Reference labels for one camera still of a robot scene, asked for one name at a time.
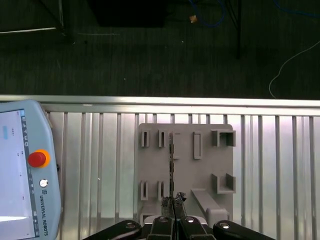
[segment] small brown object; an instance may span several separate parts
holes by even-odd
[[[191,22],[192,24],[194,24],[194,23],[196,23],[196,22],[198,21],[196,15],[190,16],[189,19],[190,19],[190,22]]]

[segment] screw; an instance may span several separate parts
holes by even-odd
[[[228,229],[228,228],[230,228],[229,224],[228,224],[228,223],[225,223],[225,222],[221,222],[219,225],[220,225],[220,227],[222,227],[223,229]]]
[[[187,216],[187,217],[185,218],[185,220],[186,220],[188,223],[193,223],[193,222],[195,221],[192,217],[189,217],[189,216]]]
[[[161,217],[159,218],[159,221],[160,221],[161,223],[166,223],[166,222],[168,222],[168,220],[167,220],[164,216],[161,216]]]
[[[128,222],[125,226],[127,229],[134,229],[136,225],[134,225],[132,222]]]

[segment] red emergency stop button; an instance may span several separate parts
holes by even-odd
[[[33,152],[29,155],[28,163],[34,168],[40,168],[46,163],[46,155],[42,152]]]

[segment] black box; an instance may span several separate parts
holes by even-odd
[[[163,27],[168,0],[87,0],[102,27]]]

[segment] gray slot holder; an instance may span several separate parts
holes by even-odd
[[[212,143],[216,147],[236,146],[236,131],[212,129]]]
[[[210,227],[232,220],[232,194],[236,192],[232,126],[143,123],[136,164],[140,223],[148,216],[161,215],[161,199],[169,196],[169,133],[174,143],[174,194],[186,193],[186,214],[205,218]]]

